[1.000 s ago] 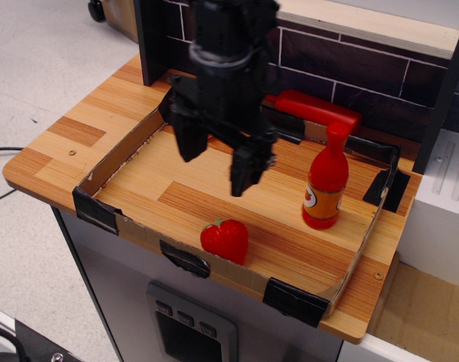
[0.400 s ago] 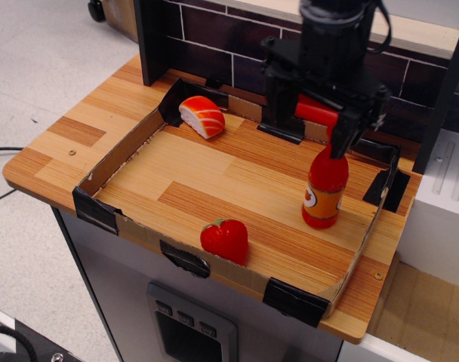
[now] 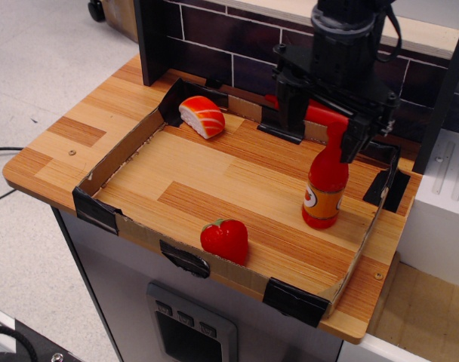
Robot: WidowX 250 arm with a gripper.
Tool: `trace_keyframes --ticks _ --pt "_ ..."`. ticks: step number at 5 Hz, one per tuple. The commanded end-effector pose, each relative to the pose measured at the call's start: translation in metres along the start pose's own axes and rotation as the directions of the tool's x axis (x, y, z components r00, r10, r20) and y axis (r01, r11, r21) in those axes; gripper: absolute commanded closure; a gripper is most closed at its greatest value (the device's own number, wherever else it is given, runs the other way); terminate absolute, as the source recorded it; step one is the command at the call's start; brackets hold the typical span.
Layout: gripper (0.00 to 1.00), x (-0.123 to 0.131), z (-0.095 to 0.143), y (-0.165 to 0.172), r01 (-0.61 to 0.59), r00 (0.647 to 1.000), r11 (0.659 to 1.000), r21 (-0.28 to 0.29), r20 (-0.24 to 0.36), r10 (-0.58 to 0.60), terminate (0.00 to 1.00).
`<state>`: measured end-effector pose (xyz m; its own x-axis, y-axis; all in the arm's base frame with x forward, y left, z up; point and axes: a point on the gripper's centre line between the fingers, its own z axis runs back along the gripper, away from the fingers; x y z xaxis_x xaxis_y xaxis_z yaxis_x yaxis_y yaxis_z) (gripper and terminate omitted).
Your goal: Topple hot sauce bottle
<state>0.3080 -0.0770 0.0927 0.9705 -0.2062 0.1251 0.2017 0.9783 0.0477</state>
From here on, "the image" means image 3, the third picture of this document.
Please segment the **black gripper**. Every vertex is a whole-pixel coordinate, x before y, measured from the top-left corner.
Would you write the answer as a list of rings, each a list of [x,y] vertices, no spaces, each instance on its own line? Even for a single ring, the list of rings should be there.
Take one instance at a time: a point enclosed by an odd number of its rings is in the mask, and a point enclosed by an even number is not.
[[[378,41],[374,32],[317,32],[309,48],[276,45],[273,77],[283,134],[303,139],[310,100],[349,117],[340,144],[341,163],[352,163],[377,134],[389,133],[399,98],[374,71],[380,61]]]

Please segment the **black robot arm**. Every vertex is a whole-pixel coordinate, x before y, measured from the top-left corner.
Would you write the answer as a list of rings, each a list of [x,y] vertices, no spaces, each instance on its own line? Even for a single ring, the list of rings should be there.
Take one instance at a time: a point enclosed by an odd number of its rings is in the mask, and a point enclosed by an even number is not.
[[[340,144],[340,160],[349,164],[376,135],[385,136],[393,129],[399,97],[374,71],[376,62],[395,59],[402,47],[398,42],[389,56],[379,56],[386,20],[400,30],[389,1],[319,1],[311,15],[312,47],[273,48],[284,130],[300,126],[310,101],[327,106],[349,119]]]

